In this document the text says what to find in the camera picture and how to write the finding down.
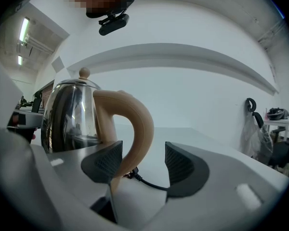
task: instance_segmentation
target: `beige handle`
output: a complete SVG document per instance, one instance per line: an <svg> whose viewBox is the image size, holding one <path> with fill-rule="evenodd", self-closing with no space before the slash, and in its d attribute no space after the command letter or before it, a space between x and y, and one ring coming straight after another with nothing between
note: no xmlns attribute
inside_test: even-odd
<svg viewBox="0 0 289 231"><path fill-rule="evenodd" d="M136 168L147 154L154 135L153 119L148 109L126 92L95 90L93 98L98 121L97 135L103 143L118 140L113 115L128 118L134 128L133 144L115 175L118 178Z"/></svg>

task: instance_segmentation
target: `cable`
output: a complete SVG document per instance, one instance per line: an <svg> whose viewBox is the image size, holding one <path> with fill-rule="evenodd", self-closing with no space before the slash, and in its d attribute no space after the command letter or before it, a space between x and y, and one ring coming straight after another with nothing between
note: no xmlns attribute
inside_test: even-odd
<svg viewBox="0 0 289 231"><path fill-rule="evenodd" d="M153 188L162 190L162 191L167 191L167 190L168 190L168 188L160 187L160 186L154 185L154 184L152 184L152 183L150 183L150 182L147 182L147 181L144 180L140 175L138 175L138 172L139 172L139 170L138 170L138 168L136 167L136 168L134 168L134 169L132 170L132 172L130 172L129 174L124 175L123 177L124 177L124 178L129 178L129 179L135 178L136 180L141 181L142 183L146 184L147 186L150 186L150 187L153 187Z"/></svg>

